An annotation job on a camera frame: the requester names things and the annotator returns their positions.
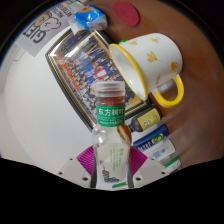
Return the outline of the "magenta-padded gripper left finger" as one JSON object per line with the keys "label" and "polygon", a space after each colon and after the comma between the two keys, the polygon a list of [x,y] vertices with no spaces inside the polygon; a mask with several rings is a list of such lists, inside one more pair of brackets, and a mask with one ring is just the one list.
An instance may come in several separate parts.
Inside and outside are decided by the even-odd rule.
{"label": "magenta-padded gripper left finger", "polygon": [[96,183],[94,169],[94,150],[89,147],[78,156],[70,157],[57,171],[57,175],[81,187],[92,188]]}

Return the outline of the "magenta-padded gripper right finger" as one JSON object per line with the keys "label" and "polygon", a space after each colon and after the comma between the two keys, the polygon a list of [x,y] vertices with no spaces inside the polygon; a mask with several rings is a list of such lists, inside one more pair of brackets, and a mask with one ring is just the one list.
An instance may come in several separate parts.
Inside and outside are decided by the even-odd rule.
{"label": "magenta-padded gripper right finger", "polygon": [[129,158],[128,186],[140,188],[167,175],[164,166],[155,158],[147,157],[132,147]]}

